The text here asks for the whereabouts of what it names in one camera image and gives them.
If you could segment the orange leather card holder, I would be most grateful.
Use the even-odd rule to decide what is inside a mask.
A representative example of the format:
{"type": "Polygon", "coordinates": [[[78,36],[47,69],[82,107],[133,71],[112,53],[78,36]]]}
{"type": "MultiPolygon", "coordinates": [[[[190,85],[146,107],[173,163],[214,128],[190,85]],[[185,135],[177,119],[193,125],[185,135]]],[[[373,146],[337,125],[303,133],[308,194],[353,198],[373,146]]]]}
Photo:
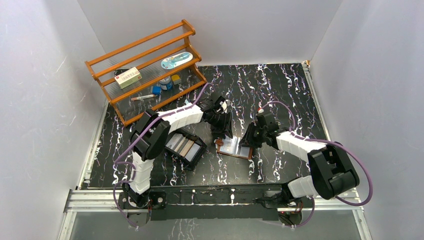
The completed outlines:
{"type": "Polygon", "coordinates": [[[241,137],[218,138],[215,140],[217,153],[240,159],[251,160],[253,148],[240,145],[241,137]]]}

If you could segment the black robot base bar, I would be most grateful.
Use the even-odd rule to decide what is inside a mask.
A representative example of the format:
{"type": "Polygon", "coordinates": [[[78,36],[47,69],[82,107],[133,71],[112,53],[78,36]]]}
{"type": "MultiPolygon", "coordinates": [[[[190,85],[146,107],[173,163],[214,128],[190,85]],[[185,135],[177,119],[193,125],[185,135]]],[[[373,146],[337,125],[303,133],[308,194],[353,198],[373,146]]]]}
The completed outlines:
{"type": "Polygon", "coordinates": [[[291,224],[301,220],[304,198],[276,198],[282,183],[242,185],[152,186],[136,196],[125,183],[117,205],[131,220],[144,214],[151,221],[176,219],[262,219],[279,221],[294,214],[291,224]]]}

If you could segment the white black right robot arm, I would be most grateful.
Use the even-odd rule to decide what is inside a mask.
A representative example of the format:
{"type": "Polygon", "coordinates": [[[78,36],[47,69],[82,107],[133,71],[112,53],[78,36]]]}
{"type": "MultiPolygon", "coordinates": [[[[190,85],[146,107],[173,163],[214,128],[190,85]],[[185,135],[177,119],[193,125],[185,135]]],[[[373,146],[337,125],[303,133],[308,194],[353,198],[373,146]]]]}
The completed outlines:
{"type": "Polygon", "coordinates": [[[321,196],[329,200],[359,185],[359,176],[345,150],[330,143],[308,141],[280,127],[269,113],[259,113],[250,123],[239,145],[260,148],[267,144],[289,153],[309,165],[310,174],[283,185],[276,195],[288,207],[295,207],[302,197],[321,196]]]}

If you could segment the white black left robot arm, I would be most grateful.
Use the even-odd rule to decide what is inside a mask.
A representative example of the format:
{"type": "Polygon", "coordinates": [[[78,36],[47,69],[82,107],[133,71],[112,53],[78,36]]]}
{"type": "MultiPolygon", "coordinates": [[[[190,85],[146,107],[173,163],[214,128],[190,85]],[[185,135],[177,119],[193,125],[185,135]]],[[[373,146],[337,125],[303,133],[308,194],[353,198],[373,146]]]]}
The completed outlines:
{"type": "Polygon", "coordinates": [[[214,135],[220,138],[233,136],[232,114],[228,100],[221,95],[189,102],[168,111],[148,109],[137,122],[131,136],[131,192],[130,202],[137,208],[149,203],[151,171],[154,160],[167,146],[169,134],[192,124],[206,122],[214,135]]]}

